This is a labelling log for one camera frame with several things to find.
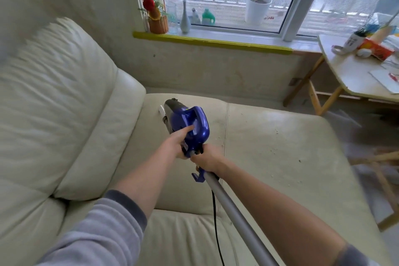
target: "table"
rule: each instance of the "table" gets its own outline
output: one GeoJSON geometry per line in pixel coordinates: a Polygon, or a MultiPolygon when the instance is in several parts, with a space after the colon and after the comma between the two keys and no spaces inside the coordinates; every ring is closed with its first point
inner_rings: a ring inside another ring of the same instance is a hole
{"type": "MultiPolygon", "coordinates": [[[[331,51],[333,45],[343,46],[346,40],[347,38],[328,35],[320,35],[318,37],[322,56],[317,60],[313,68],[306,74],[294,90],[283,100],[283,106],[287,106],[305,84],[308,84],[309,86],[310,99],[318,116],[324,115],[332,104],[339,97],[342,97],[342,92],[347,92],[353,95],[353,97],[346,96],[347,98],[357,98],[358,100],[377,99],[380,102],[390,102],[391,106],[397,106],[395,103],[399,102],[399,94],[391,94],[369,73],[371,70],[384,70],[384,68],[380,66],[381,61],[377,60],[375,57],[368,57],[366,59],[360,58],[357,57],[354,52],[348,55],[336,55],[331,51]],[[310,80],[312,75],[324,62],[327,63],[330,70],[340,83],[340,85],[331,94],[317,92],[310,80]],[[318,95],[320,94],[329,96],[324,105],[320,104],[318,98],[318,95]]],[[[380,181],[387,200],[393,210],[391,215],[377,224],[380,231],[385,231],[399,223],[399,204],[396,201],[392,186],[383,175],[379,165],[380,162],[393,160],[399,160],[399,151],[380,154],[372,158],[350,160],[351,165],[371,165],[373,170],[376,172],[377,178],[380,181]]]]}
{"type": "Polygon", "coordinates": [[[356,56],[355,53],[348,55],[336,55],[331,51],[333,45],[344,45],[347,38],[320,35],[318,37],[322,56],[317,60],[313,68],[306,74],[294,90],[284,99],[283,105],[287,106],[297,95],[299,90],[305,85],[309,86],[309,95],[312,105],[318,116],[322,116],[332,106],[332,104],[341,96],[343,92],[353,95],[357,100],[376,99],[388,102],[399,103],[399,95],[391,94],[383,85],[381,85],[372,75],[371,70],[383,70],[380,66],[381,61],[374,57],[366,59],[356,56]],[[336,90],[329,93],[317,92],[310,78],[324,62],[330,67],[334,76],[340,83],[336,90]],[[329,98],[324,105],[320,104],[318,95],[328,95],[329,98]]]}

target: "red artificial flower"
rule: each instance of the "red artificial flower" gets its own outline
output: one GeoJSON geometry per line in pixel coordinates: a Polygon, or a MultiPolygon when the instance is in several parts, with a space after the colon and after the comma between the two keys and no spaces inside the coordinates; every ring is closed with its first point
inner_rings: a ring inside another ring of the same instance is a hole
{"type": "Polygon", "coordinates": [[[143,7],[150,12],[155,8],[155,2],[153,0],[143,0],[143,7]]]}

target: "black power cord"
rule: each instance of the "black power cord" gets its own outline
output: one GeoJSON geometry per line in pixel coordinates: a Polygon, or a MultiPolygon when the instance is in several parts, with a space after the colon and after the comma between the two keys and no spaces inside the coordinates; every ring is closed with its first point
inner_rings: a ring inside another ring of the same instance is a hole
{"type": "Polygon", "coordinates": [[[219,246],[219,239],[217,238],[217,228],[216,228],[216,201],[215,201],[215,194],[212,191],[212,202],[213,202],[213,221],[215,222],[215,234],[216,234],[216,242],[217,242],[217,249],[219,250],[220,259],[222,260],[222,265],[224,265],[222,252],[220,251],[219,246]]]}

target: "gray sleeve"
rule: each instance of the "gray sleeve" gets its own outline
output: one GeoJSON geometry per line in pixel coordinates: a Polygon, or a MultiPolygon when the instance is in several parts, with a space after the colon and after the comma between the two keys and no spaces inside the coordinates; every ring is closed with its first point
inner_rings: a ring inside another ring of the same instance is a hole
{"type": "Polygon", "coordinates": [[[39,261],[40,266],[132,266],[147,219],[123,193],[108,191],[39,261]]]}
{"type": "Polygon", "coordinates": [[[356,247],[348,245],[338,256],[334,266],[379,266],[356,247]]]}

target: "wall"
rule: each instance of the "wall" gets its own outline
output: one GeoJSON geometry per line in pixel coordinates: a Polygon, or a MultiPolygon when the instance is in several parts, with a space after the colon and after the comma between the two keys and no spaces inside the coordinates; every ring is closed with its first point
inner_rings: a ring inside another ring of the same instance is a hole
{"type": "Polygon", "coordinates": [[[57,16],[80,24],[145,86],[281,100],[313,59],[134,39],[137,0],[1,0],[0,61],[57,16]]]}
{"type": "Polygon", "coordinates": [[[0,0],[0,63],[57,16],[47,0],[0,0]]]}

